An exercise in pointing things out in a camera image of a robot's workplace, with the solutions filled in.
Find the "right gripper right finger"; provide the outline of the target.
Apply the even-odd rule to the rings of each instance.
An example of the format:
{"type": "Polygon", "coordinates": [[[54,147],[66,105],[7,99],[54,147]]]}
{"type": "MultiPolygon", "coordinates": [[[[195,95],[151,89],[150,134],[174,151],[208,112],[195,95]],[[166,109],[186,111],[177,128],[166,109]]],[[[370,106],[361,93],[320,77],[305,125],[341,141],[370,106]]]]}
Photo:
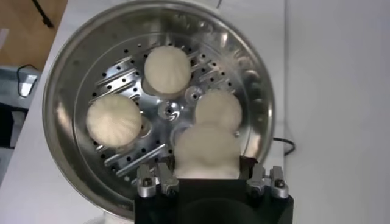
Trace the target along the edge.
{"type": "Polygon", "coordinates": [[[284,179],[283,169],[280,166],[273,166],[269,175],[255,158],[240,156],[241,180],[246,180],[250,194],[260,197],[266,192],[268,187],[272,197],[277,199],[287,199],[289,197],[289,187],[284,179]]]}

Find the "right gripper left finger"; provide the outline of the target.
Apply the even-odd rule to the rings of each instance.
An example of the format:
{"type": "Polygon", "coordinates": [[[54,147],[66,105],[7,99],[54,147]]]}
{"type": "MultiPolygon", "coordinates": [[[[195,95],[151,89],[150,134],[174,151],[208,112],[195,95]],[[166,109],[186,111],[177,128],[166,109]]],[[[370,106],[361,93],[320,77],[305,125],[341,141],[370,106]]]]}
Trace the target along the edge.
{"type": "Polygon", "coordinates": [[[137,191],[141,198],[151,198],[157,194],[157,186],[160,192],[169,197],[175,196],[179,191],[179,180],[172,174],[166,163],[157,163],[155,175],[149,166],[142,164],[137,169],[137,191]]]}

